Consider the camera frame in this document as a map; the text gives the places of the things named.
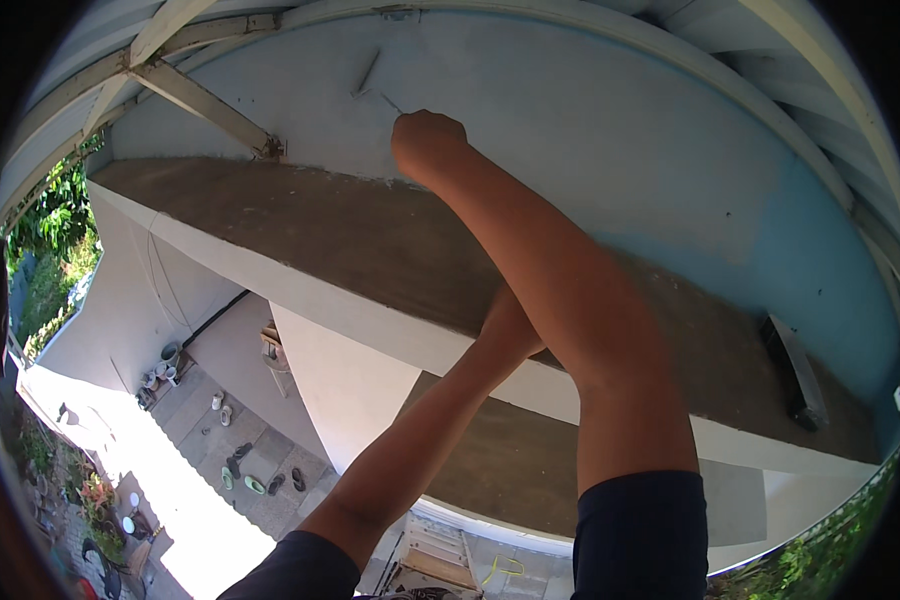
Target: red object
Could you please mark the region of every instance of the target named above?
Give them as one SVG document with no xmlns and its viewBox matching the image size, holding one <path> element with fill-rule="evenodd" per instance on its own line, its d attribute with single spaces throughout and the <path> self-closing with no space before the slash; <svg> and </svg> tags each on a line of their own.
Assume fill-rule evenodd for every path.
<svg viewBox="0 0 900 600">
<path fill-rule="evenodd" d="M 78 594 L 82 594 L 84 600 L 100 600 L 100 596 L 97 595 L 93 585 L 83 577 L 76 580 L 76 591 Z"/>
</svg>

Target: bucket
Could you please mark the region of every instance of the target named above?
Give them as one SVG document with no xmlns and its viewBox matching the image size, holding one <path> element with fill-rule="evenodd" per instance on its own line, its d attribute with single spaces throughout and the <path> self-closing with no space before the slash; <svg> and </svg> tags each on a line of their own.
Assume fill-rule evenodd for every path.
<svg viewBox="0 0 900 600">
<path fill-rule="evenodd" d="M 168 367 L 176 367 L 180 361 L 180 347 L 177 342 L 170 342 L 160 350 L 160 360 L 167 363 Z"/>
<path fill-rule="evenodd" d="M 164 373 L 164 375 L 167 376 L 167 381 L 169 382 L 169 385 L 173 386 L 174 388 L 176 388 L 177 386 L 180 385 L 180 379 L 177 378 L 177 367 L 176 366 L 168 366 L 167 372 Z"/>
</svg>

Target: slipper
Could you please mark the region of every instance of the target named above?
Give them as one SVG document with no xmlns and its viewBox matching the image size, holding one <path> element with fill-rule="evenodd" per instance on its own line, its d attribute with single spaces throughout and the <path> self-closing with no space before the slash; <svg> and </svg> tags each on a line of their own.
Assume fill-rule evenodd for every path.
<svg viewBox="0 0 900 600">
<path fill-rule="evenodd" d="M 280 486 L 282 486 L 285 481 L 287 481 L 286 475 L 283 473 L 278 474 L 270 481 L 270 485 L 266 487 L 266 495 L 276 496 L 276 491 L 280 489 Z"/>
<path fill-rule="evenodd" d="M 240 467 L 237 466 L 237 461 L 232 456 L 226 459 L 226 467 L 234 477 L 240 479 Z"/>
<path fill-rule="evenodd" d="M 238 461 L 247 456 L 247 453 L 253 450 L 253 444 L 249 441 L 233 451 L 233 458 Z"/>
<path fill-rule="evenodd" d="M 300 472 L 299 468 L 294 467 L 291 469 L 289 476 L 293 478 L 293 486 L 298 492 L 303 492 L 307 489 L 307 484 L 303 483 L 303 473 Z"/>
<path fill-rule="evenodd" d="M 257 481 L 256 477 L 254 477 L 253 475 L 247 475 L 246 477 L 243 477 L 243 484 L 260 496 L 263 496 L 267 493 L 267 490 L 264 489 L 264 484 Z"/>
</svg>

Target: green slipper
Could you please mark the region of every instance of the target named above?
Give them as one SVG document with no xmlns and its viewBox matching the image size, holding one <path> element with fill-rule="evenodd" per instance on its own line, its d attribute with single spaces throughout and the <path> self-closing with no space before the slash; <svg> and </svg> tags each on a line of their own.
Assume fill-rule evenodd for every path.
<svg viewBox="0 0 900 600">
<path fill-rule="evenodd" d="M 246 477 L 243 477 L 243 483 L 260 496 L 263 496 L 267 493 L 267 489 L 264 487 L 264 484 L 257 481 L 256 478 L 253 477 L 253 475 L 247 475 Z"/>
</svg>

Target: light blue wall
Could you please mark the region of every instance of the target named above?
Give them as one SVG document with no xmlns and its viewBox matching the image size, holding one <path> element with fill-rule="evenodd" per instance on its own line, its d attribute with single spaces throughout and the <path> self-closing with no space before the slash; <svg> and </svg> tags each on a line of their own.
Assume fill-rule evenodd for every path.
<svg viewBox="0 0 900 600">
<path fill-rule="evenodd" d="M 285 140 L 290 162 L 399 178 L 396 112 L 374 93 L 350 96 L 376 48 L 367 85 L 403 111 L 453 116 L 601 242 L 779 315 L 852 392 L 882 398 L 900 333 L 846 215 L 766 126 L 648 54 L 531 20 L 432 11 L 282 32 L 192 77 Z M 156 96 L 117 121 L 111 141 L 116 159 L 250 157 Z"/>
</svg>

